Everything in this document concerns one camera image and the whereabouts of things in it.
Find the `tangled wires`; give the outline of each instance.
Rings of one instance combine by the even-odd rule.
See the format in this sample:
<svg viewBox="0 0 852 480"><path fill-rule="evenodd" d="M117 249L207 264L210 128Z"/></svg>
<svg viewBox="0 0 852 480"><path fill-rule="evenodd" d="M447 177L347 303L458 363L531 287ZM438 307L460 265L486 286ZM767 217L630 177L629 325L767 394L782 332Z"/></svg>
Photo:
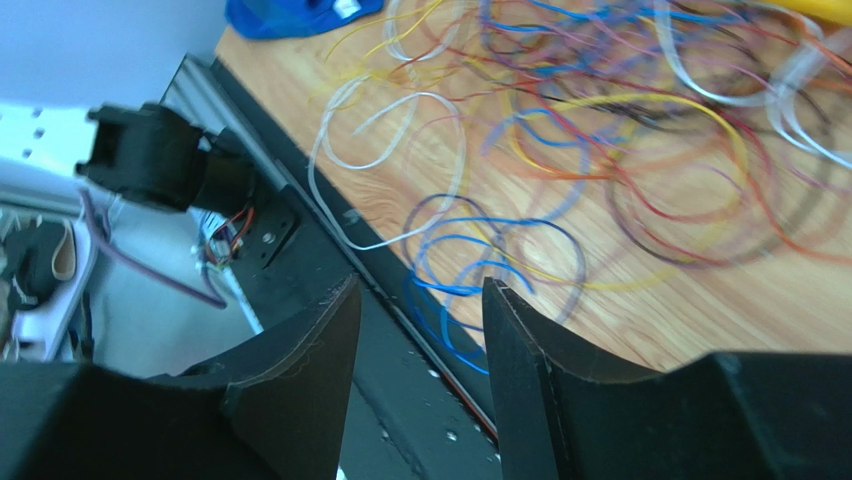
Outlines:
<svg viewBox="0 0 852 480"><path fill-rule="evenodd" d="M391 1L384 19L340 40L382 25L382 41L323 111L308 178L351 248L399 244L412 310L472 368L486 373L482 350L459 351L450 329L481 328L452 312L486 275L544 299L564 322L586 292L635 292L684 271L744 268L785 251L852 264L825 248L847 205L829 213L836 221L813 221L829 198L850 193L838 178L852 155L834 133L852 92L843 57L852 30L826 35L782 7L739 0L597 0L572 10L427 0L401 10ZM392 66L370 66L382 51ZM352 133L386 122L393 134L371 161L342 158L329 134L335 119L377 83L404 93ZM360 175L402 162L407 172L431 158L421 140L442 122L452 125L440 137L454 152L449 166L440 162L451 169L447 187L415 196L386 240L351 241L319 194L317 162ZM608 224L575 214L581 203ZM634 261L630 251L646 256ZM619 270L630 278L605 281ZM436 327L417 301L431 306Z"/></svg>

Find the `wooden table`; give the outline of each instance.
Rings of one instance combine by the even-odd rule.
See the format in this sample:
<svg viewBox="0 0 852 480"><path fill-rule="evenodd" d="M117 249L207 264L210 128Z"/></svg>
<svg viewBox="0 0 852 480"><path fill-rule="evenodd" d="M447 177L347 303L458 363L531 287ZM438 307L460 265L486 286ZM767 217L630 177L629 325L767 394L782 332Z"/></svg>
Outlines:
<svg viewBox="0 0 852 480"><path fill-rule="evenodd" d="M433 30L440 31L441 19L446 24L449 17L449 12L445 12L443 17L436 14L435 20L430 18ZM362 19L355 25L377 18ZM400 31L411 23L401 21ZM363 72L359 67L360 58L381 42L381 25L370 26L344 41L330 59L324 61L330 48L353 28L350 26L309 39L271 42L246 41L228 30L219 43L217 54L307 154L319 130L320 116L327 100L343 81L359 71ZM403 42L409 53L423 50L424 39L417 35L415 32ZM368 59L367 64L372 68L390 68L398 61L380 49ZM462 96L487 88L484 80L469 72L431 87L446 96ZM408 93L410 90L378 81L370 82L362 95L354 97L356 103L334 117L330 138L338 155L354 164L365 164L375 159L395 134L405 108L388 114L360 135L353 135L353 131L371 115ZM485 101L465 102L460 108L464 113L496 123L505 117L500 112L499 103L494 96L489 96ZM438 102L421 99L412 132L430 120L446 115L446 108ZM587 130L612 121L606 114L589 110L568 112L566 115ZM755 122L760 122L762 115L755 113ZM558 130L548 128L546 122L535 122L543 135L557 135ZM694 149L696 144L718 145L718 140L713 137L715 134L706 133L714 131L710 125L706 118L691 116L684 120L684 128L703 133L691 134L688 141L683 140L682 135L648 135L642 138L641 143L650 150L636 155L641 158L634 159L628 155L624 161L642 165L660 157L676 157L678 153ZM509 149L496 148L483 155L479 146L490 128L480 122L467 125L471 175L468 195L494 216L541 216L558 205L574 182L530 178L530 168ZM375 169L353 172L335 166L324 155L320 155L318 160L322 173L384 238L399 235L403 222L417 202L428 195L445 192L453 174L458 135L451 121L426 126L410 142L406 159L406 145L412 135L407 135L403 146L388 162ZM766 136L765 141L773 154L788 155L791 162L808 172L817 169L816 160L795 152L780 140ZM549 149L540 145L535 148L549 159L551 165L569 170L578 168L576 150ZM649 197L657 205L675 213L690 214L723 207L737 191L708 168L718 167L731 175L735 175L735 169L721 151L709 147L702 151L706 153L691 154L700 158L689 159L691 164L700 163L704 167L683 167L643 175L639 177L640 186L653 193L649 193ZM840 168L831 169L830 175L835 183L849 183L850 175ZM802 195L807 193L808 187L788 173L778 173L778 178L778 187L772 190L775 193L770 193L770 197L777 199L779 212L789 215L801 204ZM670 267L666 264L626 241L613 221L603 192L602 182L589 182L580 202L556 221L582 243L589 263L590 281L629 283L653 272L667 271ZM818 197L817 207L806 215L795 238L821 242L817 247L820 250L852 253L849 248L852 229L845 225L848 196L825 193ZM449 215L462 214L464 212L459 209ZM728 249L747 250L759 243L749 239L769 236L764 216L754 214L747 217L738 217L730 225L752 222L754 230L746 235L745 240L742 236L725 233L722 243L727 244ZM427 215L418 218L422 223ZM679 244L695 245L695 239L706 234L706 227L674 228L653 218L648 221L656 222L654 228ZM445 231L476 234L470 226L442 230ZM528 263L554 276L573 278L576 256L571 245L553 231L525 229L523 233L512 234L510 244L513 254L522 254ZM400 252L399 244L391 248ZM430 260L436 273L449 281L464 265L477 259L481 251L481 247L470 243L447 242L430 252ZM724 257L724 251L714 247L706 253ZM674 368L717 349L852 352L852 328L849 328L852 302L847 293L852 270L807 258L786 247L764 257L730 268L679 271L650 288L587 290L579 307L564 325L624 358L659 369ZM572 288L536 283L536 294L530 295L522 291L517 280L511 281L511 284L536 308L554 318L559 317ZM443 300L444 297L437 295L437 298ZM481 325L479 301L477 297L455 301L452 313L461 321Z"/></svg>

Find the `blue object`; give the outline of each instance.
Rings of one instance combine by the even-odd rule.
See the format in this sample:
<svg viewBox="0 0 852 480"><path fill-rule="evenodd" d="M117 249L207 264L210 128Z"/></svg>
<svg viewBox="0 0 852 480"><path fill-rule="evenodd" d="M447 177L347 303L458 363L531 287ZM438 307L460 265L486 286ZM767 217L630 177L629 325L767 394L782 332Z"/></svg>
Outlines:
<svg viewBox="0 0 852 480"><path fill-rule="evenodd" d="M225 17L256 39L310 37L376 13L384 0L228 0Z"/></svg>

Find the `purple cable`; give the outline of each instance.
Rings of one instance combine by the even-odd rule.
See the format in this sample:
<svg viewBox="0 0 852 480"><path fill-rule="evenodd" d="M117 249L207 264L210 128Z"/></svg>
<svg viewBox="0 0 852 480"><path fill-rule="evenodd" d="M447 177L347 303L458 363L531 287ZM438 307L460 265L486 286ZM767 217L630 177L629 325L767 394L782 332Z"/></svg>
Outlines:
<svg viewBox="0 0 852 480"><path fill-rule="evenodd" d="M196 290L189 285L177 281L171 277L168 277L151 267L141 263L140 261L132 258L122 252L121 250L115 248L109 241L104 238L104 231L95 224L95 206L92 203L92 197L89 195L89 191L86 189L80 190L80 198L83 201L83 213L86 221L86 228L89 230L89 235L92 236L92 241L95 243L95 246L98 247L100 251L102 251L106 256L116 260L118 262L124 263L130 268L138 271L139 273L156 280L164 285L167 285L185 295L189 295L192 298L200 300L212 307L215 307L219 310L224 310L228 304L225 302L225 299L219 295L219 292L213 288L213 284L210 282L210 278L202 273L202 278L204 279L204 284L207 285L207 288L210 290L210 293L204 293L199 290Z"/></svg>

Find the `purple wire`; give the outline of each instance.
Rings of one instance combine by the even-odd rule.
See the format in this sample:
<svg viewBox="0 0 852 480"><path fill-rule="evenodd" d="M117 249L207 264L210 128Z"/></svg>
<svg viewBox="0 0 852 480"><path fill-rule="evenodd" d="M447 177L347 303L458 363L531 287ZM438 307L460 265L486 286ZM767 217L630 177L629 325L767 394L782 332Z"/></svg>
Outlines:
<svg viewBox="0 0 852 480"><path fill-rule="evenodd" d="M109 240L104 237L103 229L99 228L95 223L95 206L92 203L92 197L89 194L89 191L86 189L81 189L80 199L83 202L84 219L86 221L86 228L89 230L89 235L92 236L92 241L95 243L95 246L97 246L101 252L106 254L106 256L112 258L115 261L124 263L125 265L138 271L146 277L156 280L164 285L167 285L177 290L178 292L200 300L201 302L204 302L219 310L224 310L225 307L228 306L228 304L225 302L225 299L222 298L221 295L219 295L219 292L216 291L216 289L213 287L213 284L210 282L209 276L206 275L206 269L202 271L201 277L204 280L204 284L207 286L210 293L201 292L183 282L166 276L154 270L153 268L143 264L139 260L128 256L121 250L117 249L109 242Z"/></svg>

